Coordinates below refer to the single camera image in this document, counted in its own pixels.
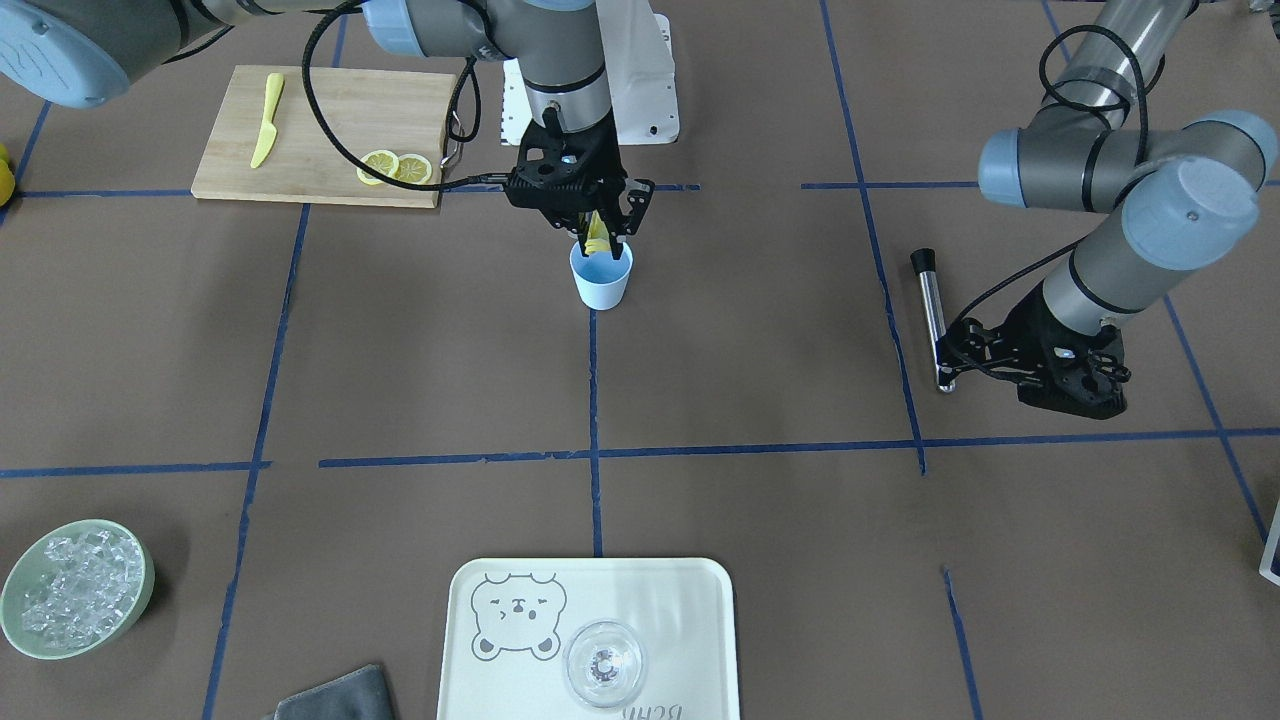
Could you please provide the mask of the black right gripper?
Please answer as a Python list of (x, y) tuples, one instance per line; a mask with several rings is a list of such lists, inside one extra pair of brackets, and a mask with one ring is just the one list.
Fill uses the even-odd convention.
[(580, 258), (586, 258), (582, 250), (594, 211), (605, 223), (609, 246), (621, 249), (637, 233), (655, 191), (652, 179), (628, 179), (613, 110), (571, 132), (559, 108), (545, 108), (529, 124), (504, 187), (513, 206), (538, 210), (563, 228)]

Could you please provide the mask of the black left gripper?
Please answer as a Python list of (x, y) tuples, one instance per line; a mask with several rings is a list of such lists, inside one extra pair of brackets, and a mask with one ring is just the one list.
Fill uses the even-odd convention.
[(1016, 386), (1018, 401), (1046, 411), (1108, 420), (1128, 410), (1123, 333), (1102, 324), (1083, 334), (1062, 324), (1042, 297), (1025, 297), (995, 328), (956, 320), (940, 338), (938, 392), (965, 373)]

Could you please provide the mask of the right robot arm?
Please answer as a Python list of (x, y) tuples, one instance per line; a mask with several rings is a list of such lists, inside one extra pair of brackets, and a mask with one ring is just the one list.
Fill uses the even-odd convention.
[[(320, 131), (375, 181), (422, 192), (499, 188), (515, 208), (568, 232), (582, 255), (625, 254), (655, 186), (622, 163), (611, 76), (594, 1), (5, 1), (3, 73), (45, 101), (99, 108), (163, 65), (232, 29), (280, 15), (314, 19), (300, 53), (301, 85)], [(413, 184), (348, 150), (324, 118), (314, 60), (326, 32), (355, 15), (388, 51), (517, 63), (531, 119), (509, 170)]]

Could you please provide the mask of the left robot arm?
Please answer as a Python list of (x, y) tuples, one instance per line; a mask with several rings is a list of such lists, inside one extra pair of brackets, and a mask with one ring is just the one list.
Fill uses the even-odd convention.
[(931, 325), (934, 382), (965, 372), (1012, 383), (1020, 402), (1105, 420), (1126, 409), (1123, 327), (1229, 254), (1260, 217), (1277, 161), (1261, 117), (1224, 110), (1170, 132), (1149, 128), (1149, 92), (1194, 1), (1108, 1), (1076, 26), (1079, 49), (1051, 79), (1024, 128), (983, 147), (980, 193), (1014, 208), (1103, 215), (1085, 237), (1042, 260), (1048, 274), (993, 328), (964, 307), (945, 323), (934, 254), (911, 255)]

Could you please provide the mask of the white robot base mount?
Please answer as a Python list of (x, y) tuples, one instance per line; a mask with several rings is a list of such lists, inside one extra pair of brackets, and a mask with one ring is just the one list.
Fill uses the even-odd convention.
[(680, 135), (669, 23), (648, 1), (489, 1), (507, 55), (500, 140), (516, 146), (552, 105), (570, 131), (611, 113), (622, 145)]

